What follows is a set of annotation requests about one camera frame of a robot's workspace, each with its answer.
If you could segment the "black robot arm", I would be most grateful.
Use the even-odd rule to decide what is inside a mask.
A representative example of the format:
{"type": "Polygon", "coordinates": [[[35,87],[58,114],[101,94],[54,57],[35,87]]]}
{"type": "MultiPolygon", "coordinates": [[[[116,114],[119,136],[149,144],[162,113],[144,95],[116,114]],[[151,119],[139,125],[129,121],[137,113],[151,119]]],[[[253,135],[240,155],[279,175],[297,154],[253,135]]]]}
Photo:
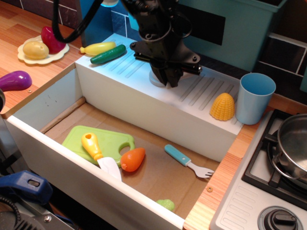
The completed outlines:
{"type": "Polygon", "coordinates": [[[177,0],[124,0],[122,4],[139,27],[141,40],[130,45],[134,56],[150,64],[160,83],[176,87],[185,72],[200,74],[200,56],[183,42],[192,24],[179,11],[177,0]]]}

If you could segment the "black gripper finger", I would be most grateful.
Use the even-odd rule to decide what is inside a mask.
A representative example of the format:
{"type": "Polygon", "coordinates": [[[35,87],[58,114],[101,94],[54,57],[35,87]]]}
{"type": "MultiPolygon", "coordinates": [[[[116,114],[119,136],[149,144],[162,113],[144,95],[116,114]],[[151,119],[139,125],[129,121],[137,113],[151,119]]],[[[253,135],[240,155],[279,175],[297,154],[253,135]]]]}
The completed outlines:
{"type": "Polygon", "coordinates": [[[150,61],[150,66],[152,71],[159,78],[160,82],[166,84],[167,82],[166,64],[164,62],[159,62],[159,61],[150,61]]]}
{"type": "Polygon", "coordinates": [[[166,72],[167,81],[169,82],[172,88],[178,86],[180,78],[183,76],[184,71],[179,68],[169,68],[166,72]]]}

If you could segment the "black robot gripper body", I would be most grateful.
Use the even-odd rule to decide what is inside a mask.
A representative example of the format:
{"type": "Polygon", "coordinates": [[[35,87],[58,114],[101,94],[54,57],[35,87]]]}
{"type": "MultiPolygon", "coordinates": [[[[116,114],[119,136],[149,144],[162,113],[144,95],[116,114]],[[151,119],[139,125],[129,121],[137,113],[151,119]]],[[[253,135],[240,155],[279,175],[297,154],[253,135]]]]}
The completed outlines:
{"type": "Polygon", "coordinates": [[[201,73],[200,56],[187,48],[183,38],[171,29],[163,35],[142,34],[141,38],[141,41],[130,45],[137,59],[150,62],[168,76],[181,76],[184,72],[201,73]]]}

